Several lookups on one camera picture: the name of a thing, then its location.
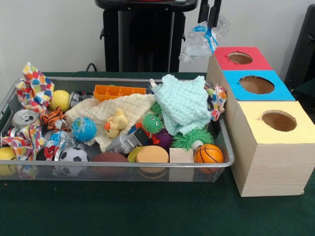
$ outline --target mint washcloth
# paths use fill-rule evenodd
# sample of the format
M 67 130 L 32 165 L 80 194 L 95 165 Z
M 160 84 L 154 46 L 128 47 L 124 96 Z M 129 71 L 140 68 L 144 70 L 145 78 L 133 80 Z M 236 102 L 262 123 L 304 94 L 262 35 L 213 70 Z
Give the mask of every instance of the mint washcloth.
M 165 75 L 162 82 L 152 91 L 161 106 L 165 128 L 170 135 L 179 132 L 186 135 L 194 129 L 204 128 L 210 122 L 203 76 L 183 82 L 172 75 Z

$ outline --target purple ball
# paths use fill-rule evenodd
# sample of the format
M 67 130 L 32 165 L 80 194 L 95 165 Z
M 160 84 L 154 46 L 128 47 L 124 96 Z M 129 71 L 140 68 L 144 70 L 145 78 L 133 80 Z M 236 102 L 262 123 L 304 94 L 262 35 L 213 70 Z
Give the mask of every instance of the purple ball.
M 160 143 L 157 146 L 160 146 L 169 152 L 169 148 L 173 142 L 173 136 L 170 135 L 166 129 L 162 129 L 159 133 L 155 134 L 155 137 L 160 140 Z

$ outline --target circular hole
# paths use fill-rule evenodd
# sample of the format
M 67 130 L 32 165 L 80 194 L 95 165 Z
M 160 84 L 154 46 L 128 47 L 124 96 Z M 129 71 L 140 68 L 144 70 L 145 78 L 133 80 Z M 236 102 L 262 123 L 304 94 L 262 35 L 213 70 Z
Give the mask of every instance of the circular hole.
M 266 111 L 262 120 L 270 127 L 282 132 L 291 131 L 296 127 L 295 118 L 282 111 Z
M 234 62 L 235 64 L 245 65 L 252 63 L 253 59 L 250 55 L 247 55 L 246 53 L 241 52 L 234 52 L 227 56 L 227 58 Z
M 243 77 L 240 79 L 240 84 L 246 91 L 255 94 L 268 94 L 275 89 L 269 80 L 254 75 Z

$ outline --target colorful polka dot cloth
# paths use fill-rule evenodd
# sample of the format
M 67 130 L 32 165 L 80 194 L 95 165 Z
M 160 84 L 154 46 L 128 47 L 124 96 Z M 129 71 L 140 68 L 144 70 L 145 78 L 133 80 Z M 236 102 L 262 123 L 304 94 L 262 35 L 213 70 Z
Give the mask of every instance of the colorful polka dot cloth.
M 15 85 L 20 103 L 26 109 L 46 114 L 54 91 L 54 83 L 29 62 L 22 73 L 24 79 Z
M 214 89 L 205 86 L 208 92 L 208 110 L 210 111 L 211 120 L 217 121 L 221 113 L 224 112 L 224 104 L 227 101 L 226 90 L 224 87 L 215 85 Z
M 37 152 L 44 147 L 40 121 L 26 126 L 17 133 L 17 137 L 2 137 L 5 144 L 8 144 L 16 155 L 17 160 L 33 161 Z

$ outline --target cream blanket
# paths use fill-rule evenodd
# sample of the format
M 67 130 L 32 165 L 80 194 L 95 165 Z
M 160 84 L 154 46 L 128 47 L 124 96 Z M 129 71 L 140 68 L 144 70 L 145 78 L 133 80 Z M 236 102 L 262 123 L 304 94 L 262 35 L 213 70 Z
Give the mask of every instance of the cream blanket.
M 97 99 L 86 99 L 65 113 L 67 116 L 66 122 L 71 127 L 72 123 L 79 117 L 92 119 L 96 123 L 97 134 L 94 139 L 86 144 L 90 146 L 98 142 L 101 151 L 105 152 L 106 147 L 110 145 L 113 139 L 106 135 L 103 126 L 106 120 L 115 113 L 116 108 L 121 108 L 129 121 L 127 127 L 121 131 L 121 133 L 127 133 L 151 108 L 154 102 L 155 98 L 152 94 L 133 94 L 103 102 L 99 102 Z

